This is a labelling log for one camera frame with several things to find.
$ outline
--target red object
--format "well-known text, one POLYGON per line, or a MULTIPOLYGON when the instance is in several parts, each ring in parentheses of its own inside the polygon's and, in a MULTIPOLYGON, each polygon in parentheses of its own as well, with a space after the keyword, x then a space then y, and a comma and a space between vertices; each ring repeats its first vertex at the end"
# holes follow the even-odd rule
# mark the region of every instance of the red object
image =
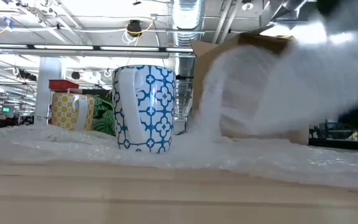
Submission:
POLYGON ((76 83, 72 83, 67 80, 49 80, 50 90, 65 90, 68 88, 79 88, 80 86, 76 83))

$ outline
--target mug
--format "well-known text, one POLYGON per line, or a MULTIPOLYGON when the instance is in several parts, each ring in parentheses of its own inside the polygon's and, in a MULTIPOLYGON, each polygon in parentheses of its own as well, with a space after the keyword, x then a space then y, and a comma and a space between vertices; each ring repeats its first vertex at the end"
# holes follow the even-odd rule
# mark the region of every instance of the mug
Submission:
POLYGON ((119 148, 169 151, 175 115, 175 73, 154 65, 125 66, 115 69, 112 83, 119 148))
POLYGON ((52 124, 69 131, 91 131, 93 109, 92 96, 55 93, 52 98, 52 124))

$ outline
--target blue patterned mug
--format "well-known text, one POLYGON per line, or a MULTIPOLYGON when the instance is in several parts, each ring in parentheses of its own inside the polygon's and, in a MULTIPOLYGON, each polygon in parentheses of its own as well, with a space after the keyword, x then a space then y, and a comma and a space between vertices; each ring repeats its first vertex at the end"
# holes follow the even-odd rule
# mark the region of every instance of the blue patterned mug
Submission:
POLYGON ((154 65, 115 69, 112 76, 120 149, 167 152, 172 142, 175 73, 154 65))

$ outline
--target yellow patterned mug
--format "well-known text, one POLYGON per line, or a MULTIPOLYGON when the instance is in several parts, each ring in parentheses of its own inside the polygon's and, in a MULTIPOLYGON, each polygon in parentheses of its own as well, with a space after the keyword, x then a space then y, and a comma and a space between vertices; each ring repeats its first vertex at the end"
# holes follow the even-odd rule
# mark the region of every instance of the yellow patterned mug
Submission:
POLYGON ((69 131, 91 131, 93 109, 92 96, 55 93, 52 99, 52 124, 69 131))

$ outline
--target wooden surface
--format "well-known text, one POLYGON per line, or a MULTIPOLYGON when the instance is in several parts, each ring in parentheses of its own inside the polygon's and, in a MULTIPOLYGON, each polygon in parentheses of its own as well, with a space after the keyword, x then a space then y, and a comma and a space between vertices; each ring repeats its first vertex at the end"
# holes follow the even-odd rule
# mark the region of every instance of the wooden surface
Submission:
POLYGON ((358 192, 217 170, 0 164, 0 223, 358 223, 358 192))

